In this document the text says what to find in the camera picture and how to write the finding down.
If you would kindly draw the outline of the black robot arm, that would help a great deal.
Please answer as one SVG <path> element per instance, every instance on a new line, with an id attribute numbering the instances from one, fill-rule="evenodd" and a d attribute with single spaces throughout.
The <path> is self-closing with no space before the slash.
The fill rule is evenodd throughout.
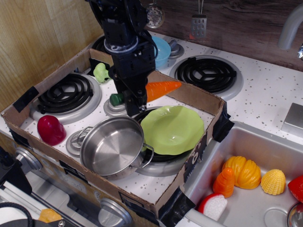
<path id="1" fill-rule="evenodd" d="M 156 44 L 145 26 L 147 9 L 138 0 L 90 0 L 112 56 L 109 76 L 123 95 L 128 116 L 146 110 L 148 76 L 155 70 Z"/>

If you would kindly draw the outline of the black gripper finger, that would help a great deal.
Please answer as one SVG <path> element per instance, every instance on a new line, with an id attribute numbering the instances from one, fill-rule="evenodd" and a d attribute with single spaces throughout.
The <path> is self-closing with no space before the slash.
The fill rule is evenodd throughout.
<path id="1" fill-rule="evenodd" d="M 128 116 L 134 116 L 147 110 L 147 95 L 136 97 L 130 90 L 124 91 L 124 104 Z"/>

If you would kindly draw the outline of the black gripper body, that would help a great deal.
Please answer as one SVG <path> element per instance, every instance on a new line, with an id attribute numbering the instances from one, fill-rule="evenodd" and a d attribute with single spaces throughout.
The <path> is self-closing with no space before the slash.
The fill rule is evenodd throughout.
<path id="1" fill-rule="evenodd" d="M 104 46 L 114 63 L 109 75 L 115 82 L 117 92 L 129 91 L 137 99 L 146 99 L 147 77 L 155 70 L 156 44 L 152 37 L 136 37 L 127 46 L 110 44 L 105 40 Z"/>

